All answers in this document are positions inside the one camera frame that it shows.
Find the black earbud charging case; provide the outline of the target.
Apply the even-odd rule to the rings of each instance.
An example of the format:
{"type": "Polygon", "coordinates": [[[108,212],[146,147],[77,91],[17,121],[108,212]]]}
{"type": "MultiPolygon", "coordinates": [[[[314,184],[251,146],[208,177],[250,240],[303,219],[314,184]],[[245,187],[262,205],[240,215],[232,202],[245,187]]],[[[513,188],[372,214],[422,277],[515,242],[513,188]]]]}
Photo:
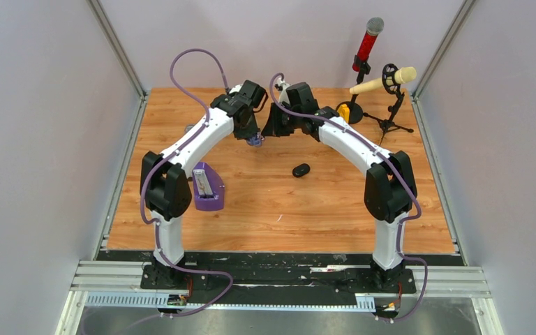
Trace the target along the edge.
{"type": "Polygon", "coordinates": [[[295,178],[300,178],[308,174],[310,171],[310,165],[307,163],[302,163],[292,169],[292,176],[295,178]]]}

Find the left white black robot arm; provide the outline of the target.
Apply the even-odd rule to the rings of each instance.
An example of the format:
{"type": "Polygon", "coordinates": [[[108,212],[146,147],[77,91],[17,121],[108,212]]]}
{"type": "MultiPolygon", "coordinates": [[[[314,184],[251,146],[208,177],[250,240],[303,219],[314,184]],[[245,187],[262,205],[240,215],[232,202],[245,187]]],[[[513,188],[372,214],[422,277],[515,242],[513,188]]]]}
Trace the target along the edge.
{"type": "Polygon", "coordinates": [[[159,154],[149,151],[143,156],[140,214],[154,228],[153,260],[147,280],[178,288],[187,278],[213,273],[181,265],[185,255],[183,216],[192,204],[199,211],[224,208],[223,180],[202,158],[229,135],[251,145],[261,144],[255,113],[266,99],[266,89],[246,80],[204,105],[204,116],[176,143],[159,154]]]}

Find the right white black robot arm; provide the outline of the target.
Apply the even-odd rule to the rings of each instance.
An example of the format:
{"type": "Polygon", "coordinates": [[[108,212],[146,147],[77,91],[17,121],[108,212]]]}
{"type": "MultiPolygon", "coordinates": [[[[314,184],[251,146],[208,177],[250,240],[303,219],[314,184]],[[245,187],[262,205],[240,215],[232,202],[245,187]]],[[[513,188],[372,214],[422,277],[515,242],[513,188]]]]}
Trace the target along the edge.
{"type": "Polygon", "coordinates": [[[279,95],[273,98],[263,136],[283,137],[300,130],[337,151],[364,175],[364,204],[375,219],[375,250],[365,279],[379,291],[390,290],[405,269],[403,222],[417,197],[409,156],[379,147],[336,110],[319,107],[305,82],[288,84],[277,75],[271,89],[279,95]]]}

